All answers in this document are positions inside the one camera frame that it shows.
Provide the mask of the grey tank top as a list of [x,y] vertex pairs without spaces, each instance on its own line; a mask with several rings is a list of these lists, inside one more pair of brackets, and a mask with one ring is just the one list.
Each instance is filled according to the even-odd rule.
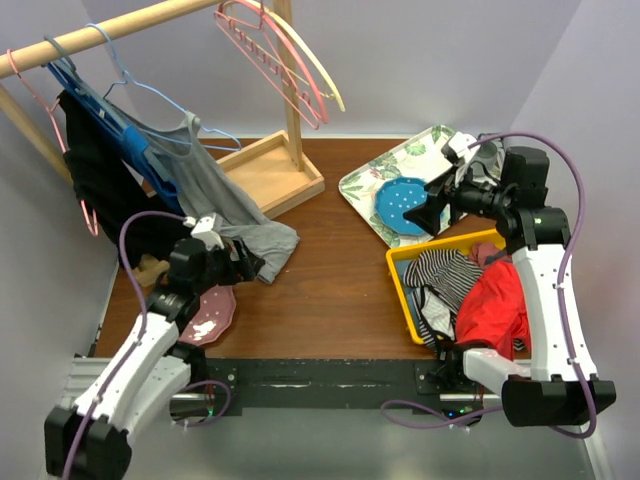
[[199,118],[188,112],[178,128],[143,134],[158,160],[178,186],[182,211],[192,217],[217,214],[223,236],[244,241],[250,253],[264,262],[260,280],[271,284],[285,267],[300,238],[297,232],[268,219],[254,200],[224,172],[198,139]]

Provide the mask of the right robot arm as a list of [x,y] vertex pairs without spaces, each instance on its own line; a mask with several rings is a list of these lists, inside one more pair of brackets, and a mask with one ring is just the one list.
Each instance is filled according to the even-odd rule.
[[574,438],[591,435],[599,413],[616,400],[584,342],[570,260],[579,225],[546,203],[550,160],[536,148],[507,149],[499,181],[477,183],[471,162],[478,149],[447,144],[450,168],[431,183],[428,199],[405,218],[428,233],[445,207],[496,223],[511,257],[531,335],[531,364],[522,370],[474,333],[447,360],[445,379],[459,393],[481,384],[499,395],[515,427],[547,426]]

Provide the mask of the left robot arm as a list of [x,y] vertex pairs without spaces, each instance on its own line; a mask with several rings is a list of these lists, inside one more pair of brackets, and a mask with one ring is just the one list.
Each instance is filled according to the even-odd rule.
[[263,260],[243,241],[179,241],[165,280],[144,299],[130,334],[102,373],[44,423],[45,466],[59,479],[121,479],[137,435],[181,391],[209,384],[204,354],[179,337],[216,286],[257,277]]

